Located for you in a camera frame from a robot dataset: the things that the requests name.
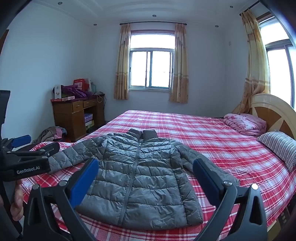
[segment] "window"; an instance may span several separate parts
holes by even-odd
[[[275,17],[260,24],[270,72],[270,93],[295,107],[296,50]]]
[[[129,89],[169,90],[173,77],[175,36],[132,34]]]

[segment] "red plaid bedsheet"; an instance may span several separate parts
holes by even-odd
[[[159,137],[178,140],[202,153],[219,167],[240,179],[241,186],[258,184],[263,196],[268,226],[276,220],[295,193],[296,170],[289,173],[284,162],[256,138],[239,134],[226,126],[222,119],[129,110],[79,142],[102,134],[127,132],[130,128],[155,129]],[[46,144],[49,142],[41,143],[34,149]],[[60,142],[61,150],[73,144]],[[60,180],[69,179],[82,166],[83,164],[78,164],[52,175],[42,174],[23,179],[25,201],[28,201],[33,184],[38,183],[42,187],[55,186]],[[83,215],[81,218],[100,241],[193,240],[210,220],[215,207],[208,202],[198,181],[191,175],[187,176],[202,207],[204,222],[201,225],[164,231],[134,231],[105,224]],[[55,205],[53,210],[60,228],[66,230]],[[237,210],[238,205],[235,205],[219,240],[227,236]]]

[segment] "striped pillow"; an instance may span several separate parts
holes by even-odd
[[[296,141],[280,131],[267,132],[257,138],[283,160],[289,170],[296,165]]]

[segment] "wall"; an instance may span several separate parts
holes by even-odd
[[[17,15],[0,57],[0,89],[11,91],[3,138],[35,139],[54,125],[53,86],[88,77],[90,37],[86,25],[39,4]]]
[[[136,29],[174,30],[174,24],[132,24]],[[102,24],[94,37],[91,79],[106,94],[105,119],[112,120],[127,110],[146,110],[218,117],[224,88],[224,49],[222,35],[215,27],[188,24],[188,104],[171,103],[168,92],[129,91],[128,100],[113,98],[119,44],[119,24]]]
[[[251,9],[255,17],[268,12],[261,3]],[[237,15],[225,29],[225,105],[224,113],[230,113],[242,100],[247,74],[248,42],[242,18]]]

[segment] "desk drawer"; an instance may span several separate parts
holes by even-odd
[[[83,101],[83,108],[87,108],[95,105],[96,105],[96,99]]]
[[[73,113],[77,112],[77,111],[80,111],[80,110],[83,110],[83,102],[81,100],[73,102],[72,103],[72,109],[73,109]]]

